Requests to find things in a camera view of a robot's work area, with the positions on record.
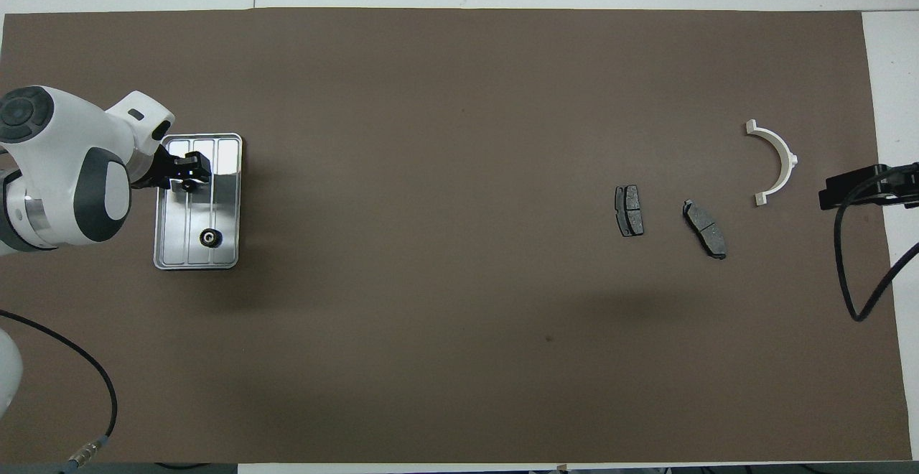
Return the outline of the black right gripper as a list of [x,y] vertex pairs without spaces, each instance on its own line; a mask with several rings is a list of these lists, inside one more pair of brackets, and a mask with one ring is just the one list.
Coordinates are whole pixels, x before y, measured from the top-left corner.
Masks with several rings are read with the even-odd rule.
[[849,196],[850,205],[918,207],[918,165],[875,164],[827,177],[825,188],[818,192],[818,206],[821,211],[829,211]]

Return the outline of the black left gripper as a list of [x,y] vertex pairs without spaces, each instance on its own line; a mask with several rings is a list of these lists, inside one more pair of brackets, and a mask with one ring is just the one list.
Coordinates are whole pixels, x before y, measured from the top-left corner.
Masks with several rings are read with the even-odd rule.
[[209,157],[200,151],[186,153],[186,159],[175,159],[164,146],[158,146],[144,175],[131,183],[131,189],[159,188],[188,192],[187,182],[209,182]]

